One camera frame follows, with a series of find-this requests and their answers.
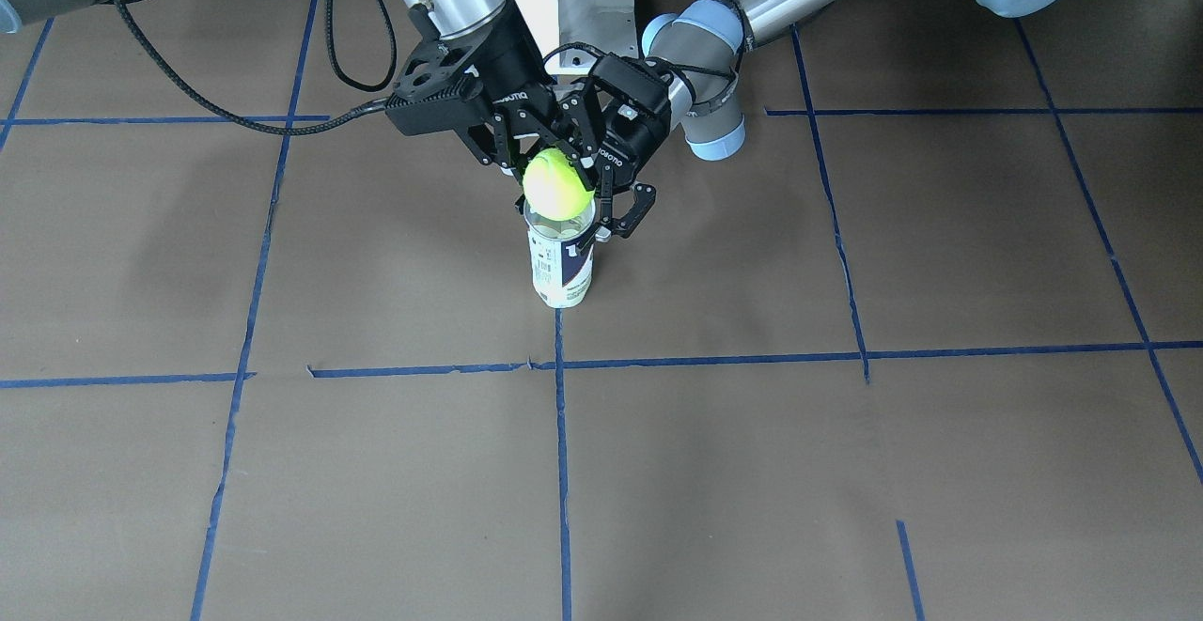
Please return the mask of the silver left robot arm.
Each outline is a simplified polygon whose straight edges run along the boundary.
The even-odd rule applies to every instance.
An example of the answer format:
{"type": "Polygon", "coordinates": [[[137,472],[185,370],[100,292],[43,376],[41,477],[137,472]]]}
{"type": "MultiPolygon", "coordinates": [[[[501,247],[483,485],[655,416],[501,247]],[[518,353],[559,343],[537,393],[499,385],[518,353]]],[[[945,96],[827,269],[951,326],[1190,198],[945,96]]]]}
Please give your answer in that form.
{"type": "Polygon", "coordinates": [[[674,253],[794,239],[793,162],[838,250],[925,241],[1017,247],[1088,230],[1080,171],[1027,30],[974,0],[837,0],[743,60],[748,143],[698,162],[680,138],[636,239],[674,253]]]}

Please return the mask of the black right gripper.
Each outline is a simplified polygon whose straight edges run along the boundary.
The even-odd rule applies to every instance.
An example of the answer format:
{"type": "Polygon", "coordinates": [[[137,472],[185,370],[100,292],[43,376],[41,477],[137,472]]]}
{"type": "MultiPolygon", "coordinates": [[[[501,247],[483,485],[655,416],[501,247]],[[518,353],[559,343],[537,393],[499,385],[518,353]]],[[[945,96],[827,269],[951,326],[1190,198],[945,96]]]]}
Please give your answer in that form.
{"type": "Polygon", "coordinates": [[[544,141],[562,150],[588,193],[599,184],[595,158],[602,146],[602,107],[595,85],[553,85],[543,54],[515,0],[472,30],[440,36],[429,10],[414,5],[414,25],[422,40],[469,40],[478,45],[476,69],[492,110],[461,130],[461,141],[480,164],[494,164],[509,177],[523,175],[528,155],[520,142],[538,137],[527,111],[539,113],[544,141]]]}

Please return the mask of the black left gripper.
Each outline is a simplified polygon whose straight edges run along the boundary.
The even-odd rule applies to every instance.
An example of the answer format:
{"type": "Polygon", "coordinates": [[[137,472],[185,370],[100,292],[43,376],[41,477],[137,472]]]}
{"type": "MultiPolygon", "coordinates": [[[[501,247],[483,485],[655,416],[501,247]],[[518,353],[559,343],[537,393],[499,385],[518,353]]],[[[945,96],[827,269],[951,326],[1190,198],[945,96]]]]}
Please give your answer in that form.
{"type": "Polygon", "coordinates": [[[650,156],[665,141],[671,122],[666,85],[628,91],[614,85],[583,89],[583,184],[589,193],[602,188],[602,171],[610,170],[611,190],[629,189],[634,201],[626,213],[614,214],[614,195],[598,200],[595,239],[628,239],[656,203],[657,189],[635,183],[650,156]]]}

